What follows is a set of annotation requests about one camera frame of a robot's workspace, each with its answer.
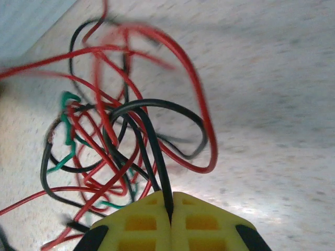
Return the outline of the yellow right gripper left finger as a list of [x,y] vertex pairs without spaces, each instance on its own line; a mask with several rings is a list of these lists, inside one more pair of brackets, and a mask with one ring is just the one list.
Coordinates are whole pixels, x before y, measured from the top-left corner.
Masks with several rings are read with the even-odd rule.
[[170,250],[163,194],[154,192],[95,222],[75,250]]

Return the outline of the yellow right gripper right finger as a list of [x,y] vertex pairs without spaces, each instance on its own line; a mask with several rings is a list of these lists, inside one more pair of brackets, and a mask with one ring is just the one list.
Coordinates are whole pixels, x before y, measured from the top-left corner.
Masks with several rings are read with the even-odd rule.
[[270,250],[248,220],[183,192],[174,192],[172,250]]

